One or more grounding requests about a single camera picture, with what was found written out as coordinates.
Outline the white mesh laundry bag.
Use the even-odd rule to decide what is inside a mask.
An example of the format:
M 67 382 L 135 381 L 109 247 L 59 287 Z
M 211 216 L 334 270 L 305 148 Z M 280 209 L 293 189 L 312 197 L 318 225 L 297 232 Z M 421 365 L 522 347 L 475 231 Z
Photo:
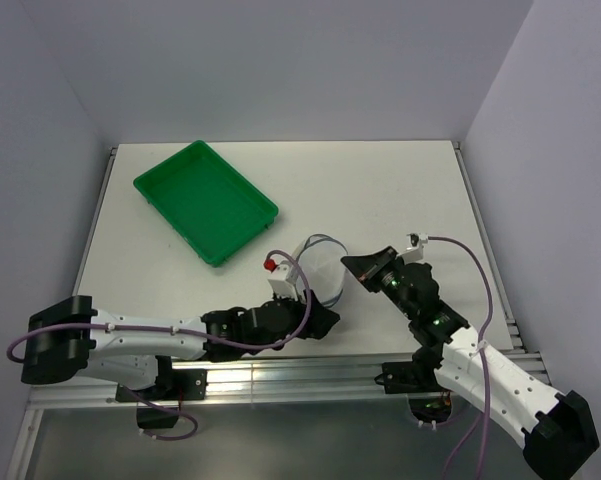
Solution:
M 309 235 L 292 254 L 311 290 L 326 308 L 334 307 L 343 294 L 345 267 L 341 258 L 347 255 L 343 242 L 324 233 Z

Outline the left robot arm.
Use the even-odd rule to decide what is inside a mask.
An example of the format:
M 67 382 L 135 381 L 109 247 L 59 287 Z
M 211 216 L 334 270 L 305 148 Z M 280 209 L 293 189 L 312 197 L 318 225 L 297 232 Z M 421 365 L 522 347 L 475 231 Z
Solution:
M 27 385 L 51 385 L 76 376 L 106 380 L 163 399 L 175 386 L 172 362 L 232 362 L 294 339 L 321 340 L 339 322 L 316 297 L 275 297 L 253 307 L 215 310 L 200 317 L 140 318 L 97 309 L 89 296 L 69 297 L 34 315 L 8 358 L 22 366 Z

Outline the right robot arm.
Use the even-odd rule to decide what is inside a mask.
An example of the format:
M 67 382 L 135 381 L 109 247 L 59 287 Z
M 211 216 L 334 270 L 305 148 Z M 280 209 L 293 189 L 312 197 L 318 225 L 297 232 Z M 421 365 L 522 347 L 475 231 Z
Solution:
M 430 264 L 406 262 L 392 247 L 341 262 L 397 307 L 420 345 L 410 360 L 383 364 L 376 382 L 386 393 L 456 393 L 507 432 L 542 479 L 571 478 L 598 450 L 588 402 L 537 380 L 481 339 L 441 299 Z

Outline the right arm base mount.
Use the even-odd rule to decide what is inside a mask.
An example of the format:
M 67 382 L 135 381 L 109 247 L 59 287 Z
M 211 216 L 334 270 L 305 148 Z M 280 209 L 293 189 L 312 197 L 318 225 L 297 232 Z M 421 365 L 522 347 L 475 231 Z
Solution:
M 421 394 L 454 391 L 462 382 L 473 381 L 473 378 L 456 367 L 451 378 L 441 385 L 443 361 L 413 359 L 409 361 L 385 362 L 381 372 L 374 377 L 374 383 L 384 389 L 385 394 Z

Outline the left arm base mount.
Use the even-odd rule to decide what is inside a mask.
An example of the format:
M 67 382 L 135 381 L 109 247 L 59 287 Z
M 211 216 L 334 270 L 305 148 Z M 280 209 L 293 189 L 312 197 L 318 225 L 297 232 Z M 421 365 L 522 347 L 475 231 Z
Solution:
M 176 402 L 176 409 L 182 410 L 185 401 L 203 400 L 206 395 L 207 371 L 205 369 L 173 370 L 163 380 L 157 380 L 153 386 L 139 390 L 130 390 L 118 385 L 115 401 L 118 403 L 137 404 L 136 423 L 139 428 L 158 432 L 176 426 L 179 416 L 176 413 L 165 413 L 139 402 L 134 395 L 151 403 Z

